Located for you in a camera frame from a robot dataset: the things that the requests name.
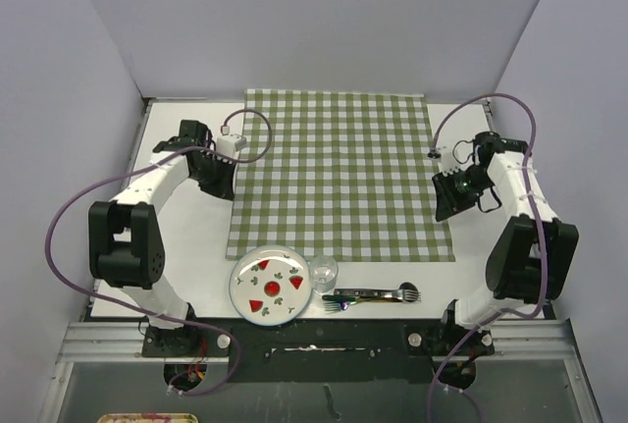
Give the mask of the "green white checkered tablecloth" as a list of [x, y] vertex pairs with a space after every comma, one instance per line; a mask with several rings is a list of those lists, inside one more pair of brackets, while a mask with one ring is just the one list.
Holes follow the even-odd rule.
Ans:
[[226, 255], [284, 245], [342, 262], [451, 262], [420, 95], [250, 89]]

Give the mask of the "white plate with strawberries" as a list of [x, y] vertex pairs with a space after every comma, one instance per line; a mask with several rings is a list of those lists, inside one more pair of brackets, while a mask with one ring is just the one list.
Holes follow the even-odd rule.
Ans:
[[261, 246], [247, 252], [229, 279], [229, 296], [236, 312], [263, 327], [295, 319], [307, 307], [311, 294], [308, 263], [285, 246]]

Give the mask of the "clear drinking glass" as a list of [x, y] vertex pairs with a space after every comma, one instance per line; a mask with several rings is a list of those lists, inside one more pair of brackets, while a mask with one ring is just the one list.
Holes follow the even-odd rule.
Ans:
[[320, 295], [330, 293], [337, 284], [339, 266], [327, 255], [318, 255], [309, 263], [309, 277], [312, 290]]

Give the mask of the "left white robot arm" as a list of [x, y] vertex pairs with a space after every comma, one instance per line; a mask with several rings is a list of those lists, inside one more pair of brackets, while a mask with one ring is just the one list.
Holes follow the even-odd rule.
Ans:
[[92, 276], [119, 289], [148, 317], [156, 344], [187, 355], [198, 347], [200, 332], [191, 304], [165, 277], [166, 251], [158, 214], [185, 181], [201, 192], [232, 201], [236, 164], [214, 153], [210, 129], [182, 120], [179, 133], [159, 142], [150, 164], [109, 201], [88, 211], [89, 268]]

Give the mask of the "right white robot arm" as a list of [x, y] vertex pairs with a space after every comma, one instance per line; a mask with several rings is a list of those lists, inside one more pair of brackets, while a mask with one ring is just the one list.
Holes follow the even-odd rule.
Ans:
[[577, 228], [562, 222], [544, 196], [526, 141], [480, 132], [471, 144], [467, 168], [432, 178], [435, 218], [442, 222], [481, 208], [488, 192], [506, 223], [486, 261], [483, 284], [445, 309], [437, 340], [450, 353], [468, 346], [471, 329], [488, 329], [496, 314], [517, 315], [526, 305], [557, 299], [579, 240]]

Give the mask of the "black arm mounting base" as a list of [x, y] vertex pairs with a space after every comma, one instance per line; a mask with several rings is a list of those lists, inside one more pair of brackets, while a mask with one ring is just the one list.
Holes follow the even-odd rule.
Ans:
[[453, 356], [441, 376], [468, 383], [475, 362], [495, 352], [488, 332], [461, 344], [462, 331], [436, 320], [295, 320], [263, 328], [220, 320], [210, 330], [145, 330], [141, 354], [163, 358], [164, 377], [190, 391], [212, 364], [227, 367], [231, 384], [331, 384], [402, 380], [428, 384], [438, 359]]

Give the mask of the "silver fork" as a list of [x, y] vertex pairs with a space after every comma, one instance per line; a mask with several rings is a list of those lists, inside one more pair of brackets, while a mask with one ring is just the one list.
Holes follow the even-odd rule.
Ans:
[[398, 288], [391, 290], [339, 288], [334, 290], [333, 296], [370, 300], [391, 300], [403, 303], [421, 301], [421, 292], [418, 291], [416, 286], [409, 282], [404, 282]]

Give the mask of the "iridescent rainbow fork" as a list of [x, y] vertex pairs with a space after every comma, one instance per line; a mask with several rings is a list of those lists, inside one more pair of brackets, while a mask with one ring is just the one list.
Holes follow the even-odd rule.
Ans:
[[368, 302], [383, 302], [383, 300], [381, 298], [367, 297], [340, 297], [339, 295], [323, 296], [323, 307], [326, 313], [343, 312], [353, 305]]

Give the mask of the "yellow rimmed tray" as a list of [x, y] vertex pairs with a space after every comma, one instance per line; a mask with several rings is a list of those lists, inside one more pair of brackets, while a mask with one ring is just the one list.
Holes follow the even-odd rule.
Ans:
[[97, 423], [198, 423], [198, 418], [191, 413], [172, 412], [136, 412], [108, 413], [102, 415]]

